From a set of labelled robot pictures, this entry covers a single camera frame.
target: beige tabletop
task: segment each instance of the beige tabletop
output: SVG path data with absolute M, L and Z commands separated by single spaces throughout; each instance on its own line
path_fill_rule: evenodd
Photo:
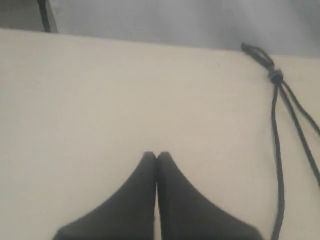
M 274 56 L 320 122 L 320 59 Z M 171 152 L 213 203 L 270 239 L 273 86 L 241 52 L 0 30 L 0 239 L 50 240 Z M 318 240 L 320 191 L 284 104 L 281 240 Z M 320 165 L 320 139 L 301 120 Z M 160 239 L 156 213 L 156 239 Z

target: black metal leg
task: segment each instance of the black metal leg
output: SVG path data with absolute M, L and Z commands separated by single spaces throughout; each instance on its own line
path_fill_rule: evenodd
M 40 14 L 42 19 L 43 28 L 46 33 L 51 33 L 51 27 L 48 17 L 48 10 L 47 10 L 47 0 L 37 0 L 40 8 Z

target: cord knot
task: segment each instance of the cord knot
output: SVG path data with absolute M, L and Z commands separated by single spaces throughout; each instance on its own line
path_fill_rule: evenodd
M 279 86 L 284 82 L 284 74 L 280 69 L 275 69 L 275 67 L 272 66 L 268 69 L 268 71 L 268 78 L 274 85 Z

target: drawstring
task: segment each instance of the drawstring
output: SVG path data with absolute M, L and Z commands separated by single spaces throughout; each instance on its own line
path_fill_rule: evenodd
M 313 129 L 317 132 L 320 137 L 320 128 L 317 123 L 313 120 L 313 118 L 307 113 L 307 111 L 301 106 L 300 102 L 298 101 L 297 97 L 295 96 L 294 92 L 291 90 L 289 85 L 284 81 L 284 75 L 281 70 L 275 68 L 274 61 L 259 47 L 250 46 L 246 44 L 241 45 L 241 49 L 250 57 L 252 57 L 256 62 L 262 65 L 265 69 L 268 70 L 268 78 L 272 82 L 273 88 L 273 100 L 272 100 L 272 107 L 271 107 L 271 121 L 272 121 L 272 129 L 273 129 L 273 136 L 274 136 L 274 146 L 275 146 L 275 163 L 276 163 L 276 173 L 277 173 L 277 180 L 278 180 L 278 212 L 276 215 L 273 233 L 271 240 L 278 240 L 280 236 L 281 227 L 284 221 L 285 216 L 285 181 L 284 181 L 284 173 L 282 167 L 282 157 L 281 157 L 281 146 L 280 146 L 280 139 L 278 133 L 278 126 L 277 126 L 277 119 L 276 119 L 276 107 L 278 101 L 278 92 L 291 114 L 292 120 L 295 124 L 295 128 L 299 134 L 303 149 L 306 153 L 314 176 L 317 180 L 317 183 L 320 187 L 320 172 L 315 161 L 314 156 L 311 153 L 309 148 L 307 139 L 305 137 L 304 131 L 299 123 L 297 118 L 297 114 L 294 110 L 292 103 L 288 97 L 287 92 L 289 93 L 290 97 L 293 100 L 293 103 L 296 105 L 297 109 L 302 113 L 302 115 L 308 120 L 311 124 Z

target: black cord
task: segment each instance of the black cord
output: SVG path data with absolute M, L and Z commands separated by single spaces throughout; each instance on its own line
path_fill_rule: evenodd
M 278 211 L 277 211 L 275 223 L 273 226 L 273 233 L 272 233 L 271 240 L 278 240 L 280 237 L 280 232 L 281 232 L 281 228 L 282 228 L 282 224 L 285 216 L 285 181 L 284 181 L 284 173 L 283 173 L 283 167 L 282 167 L 280 138 L 279 138 L 279 132 L 278 132 L 278 126 L 277 126 L 277 119 L 276 119 L 276 106 L 277 106 L 279 91 L 289 113 L 291 114 L 292 120 L 295 124 L 295 128 L 299 134 L 299 138 L 301 140 L 303 149 L 306 153 L 306 156 L 308 158 L 311 169 L 313 171 L 313 174 L 317 180 L 319 187 L 320 187 L 320 172 L 319 172 L 317 163 L 311 153 L 304 131 L 302 130 L 302 127 L 299 123 L 295 109 L 292 103 L 290 102 L 290 99 L 285 89 L 289 92 L 289 95 L 291 96 L 293 103 L 296 105 L 296 107 L 302 113 L 302 115 L 309 121 L 309 123 L 311 124 L 313 129 L 317 132 L 319 137 L 320 137 L 320 128 L 315 122 L 315 120 L 302 107 L 302 105 L 298 101 L 297 97 L 295 96 L 294 92 L 291 90 L 289 85 L 284 81 L 284 75 L 281 72 L 281 70 L 275 69 L 275 63 L 268 56 L 268 54 L 266 54 L 265 51 L 263 51 L 259 47 L 246 45 L 244 43 L 241 45 L 241 49 L 269 71 L 268 77 L 274 85 L 272 108 L 271 108 L 271 121 L 272 121 L 272 129 L 273 129 L 273 136 L 274 136 L 275 162 L 276 162 L 276 171 L 277 171 L 277 180 L 278 180 Z
M 37 0 L 37 2 L 40 9 L 44 31 L 46 33 L 51 33 L 50 21 L 49 21 L 48 10 L 47 10 L 47 0 Z

